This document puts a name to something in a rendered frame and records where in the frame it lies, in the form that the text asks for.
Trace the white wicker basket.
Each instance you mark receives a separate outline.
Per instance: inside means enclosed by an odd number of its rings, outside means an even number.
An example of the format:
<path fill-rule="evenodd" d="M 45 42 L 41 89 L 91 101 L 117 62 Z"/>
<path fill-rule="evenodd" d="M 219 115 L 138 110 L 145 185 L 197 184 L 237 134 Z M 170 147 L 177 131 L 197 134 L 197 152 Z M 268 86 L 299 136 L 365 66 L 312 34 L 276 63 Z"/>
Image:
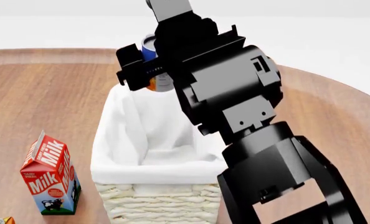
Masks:
<path fill-rule="evenodd" d="M 216 224 L 218 184 L 95 184 L 111 224 Z"/>

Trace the blue orange soup can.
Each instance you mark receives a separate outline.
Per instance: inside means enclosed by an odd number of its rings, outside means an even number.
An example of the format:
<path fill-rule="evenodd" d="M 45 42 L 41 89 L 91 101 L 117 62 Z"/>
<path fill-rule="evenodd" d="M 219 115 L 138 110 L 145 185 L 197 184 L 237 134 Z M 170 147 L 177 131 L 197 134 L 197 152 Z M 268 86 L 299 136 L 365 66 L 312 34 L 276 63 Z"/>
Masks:
<path fill-rule="evenodd" d="M 151 61 L 158 57 L 154 42 L 156 37 L 154 34 L 147 35 L 141 42 L 141 52 L 145 61 Z M 167 92 L 174 89 L 173 80 L 167 74 L 159 74 L 149 81 L 147 89 L 156 92 Z"/>

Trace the white cloth basket liner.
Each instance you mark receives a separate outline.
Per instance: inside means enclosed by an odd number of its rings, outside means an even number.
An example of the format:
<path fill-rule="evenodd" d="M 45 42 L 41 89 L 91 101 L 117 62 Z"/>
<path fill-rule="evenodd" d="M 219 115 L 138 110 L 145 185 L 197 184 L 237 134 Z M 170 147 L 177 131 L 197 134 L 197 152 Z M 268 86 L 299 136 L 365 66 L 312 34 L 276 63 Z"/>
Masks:
<path fill-rule="evenodd" d="M 175 91 L 109 91 L 92 146 L 98 184 L 214 184 L 226 169 L 219 134 L 203 136 Z"/>

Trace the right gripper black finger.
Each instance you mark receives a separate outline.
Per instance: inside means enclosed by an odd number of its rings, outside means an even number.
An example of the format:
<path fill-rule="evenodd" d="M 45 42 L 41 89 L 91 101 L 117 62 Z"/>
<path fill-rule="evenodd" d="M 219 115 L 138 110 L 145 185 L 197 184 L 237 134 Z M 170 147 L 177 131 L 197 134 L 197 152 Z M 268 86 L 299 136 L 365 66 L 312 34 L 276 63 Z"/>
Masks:
<path fill-rule="evenodd" d="M 121 67 L 116 73 L 121 85 L 128 85 L 131 91 L 138 91 L 149 85 L 154 77 L 154 67 L 144 60 L 136 44 L 118 49 L 116 57 Z"/>

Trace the red milk carton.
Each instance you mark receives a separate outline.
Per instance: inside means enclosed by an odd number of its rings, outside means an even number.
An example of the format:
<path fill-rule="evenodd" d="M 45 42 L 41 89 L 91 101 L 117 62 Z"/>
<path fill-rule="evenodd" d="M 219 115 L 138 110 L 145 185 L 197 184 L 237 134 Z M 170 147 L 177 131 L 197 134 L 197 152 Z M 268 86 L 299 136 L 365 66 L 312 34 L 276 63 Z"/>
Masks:
<path fill-rule="evenodd" d="M 73 215 L 81 185 L 67 145 L 41 132 L 20 173 L 42 215 Z"/>

